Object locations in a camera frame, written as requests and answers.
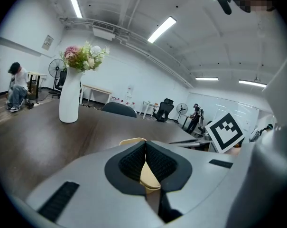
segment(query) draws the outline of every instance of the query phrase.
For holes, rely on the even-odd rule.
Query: dark table surface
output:
[[[175,123],[159,123],[79,106],[75,123],[59,120],[59,100],[0,125],[0,180],[22,200],[73,160],[142,137],[164,143],[193,139]]]

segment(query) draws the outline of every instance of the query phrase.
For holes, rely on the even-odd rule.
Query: standing fan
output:
[[[60,77],[60,72],[64,69],[64,62],[61,59],[53,60],[48,66],[48,72],[51,77],[54,77],[53,91],[49,91],[51,94],[57,94],[58,92],[54,91],[56,81]]]
[[[180,103],[180,104],[176,107],[176,110],[177,110],[179,116],[178,116],[177,120],[175,120],[175,123],[179,123],[179,122],[178,122],[178,119],[179,119],[180,115],[184,115],[184,114],[186,114],[186,112],[187,112],[187,105],[184,104],[184,103]]]

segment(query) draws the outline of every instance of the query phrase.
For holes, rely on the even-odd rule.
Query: ceiling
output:
[[[226,15],[215,0],[78,0],[83,24],[70,0],[48,1],[69,28],[91,31],[92,20],[85,19],[116,25],[124,45],[148,52],[191,85],[195,76],[257,75],[268,83],[287,56],[287,29],[276,10],[246,13],[232,1]],[[169,16],[177,23],[148,43]]]

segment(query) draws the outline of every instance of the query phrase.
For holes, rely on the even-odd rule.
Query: ceiling light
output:
[[[246,84],[246,85],[251,85],[251,86],[259,86],[259,87],[263,87],[263,88],[267,87],[266,84],[256,83],[256,82],[253,82],[253,81],[239,80],[239,83]]]
[[[236,112],[240,112],[240,113],[243,113],[243,114],[245,114],[244,112],[241,112],[241,111],[237,111],[237,110],[235,110]]]
[[[206,77],[197,77],[196,80],[212,80],[212,81],[218,81],[218,78],[206,78]]]
[[[161,36],[168,28],[176,23],[176,20],[169,17],[156,31],[148,38],[150,43],[153,43],[159,36]]]
[[[239,105],[243,105],[243,106],[246,106],[246,107],[249,107],[249,108],[252,108],[252,106],[247,105],[247,104],[241,104],[241,103],[239,103],[239,102],[237,102],[237,104],[239,104]]]
[[[79,8],[79,4],[78,4],[78,0],[71,0],[72,1],[72,5],[74,7],[74,10],[76,12],[76,15],[78,18],[82,18],[82,14]]]

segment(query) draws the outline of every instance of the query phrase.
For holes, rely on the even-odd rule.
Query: black office chair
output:
[[[163,102],[172,105],[174,101],[172,101],[172,100],[170,100],[168,98],[165,98]]]
[[[64,72],[64,71],[60,72],[60,77],[59,77],[58,84],[55,86],[55,88],[57,90],[60,90],[60,91],[62,90],[64,82],[65,82],[65,79],[66,79],[66,74],[67,74],[67,72]],[[58,94],[52,95],[52,98],[54,98],[54,96],[58,96],[58,99],[60,99],[60,95],[61,95],[61,92],[58,93]]]
[[[102,108],[104,112],[115,113],[123,116],[137,117],[133,108],[116,102],[109,102]]]
[[[154,109],[153,117],[156,118],[157,122],[164,123],[167,121],[168,114],[172,111],[173,108],[174,108],[174,106],[172,104],[169,104],[168,101],[167,101],[167,103],[163,101],[160,103],[159,110],[156,114],[155,114],[155,109]]]

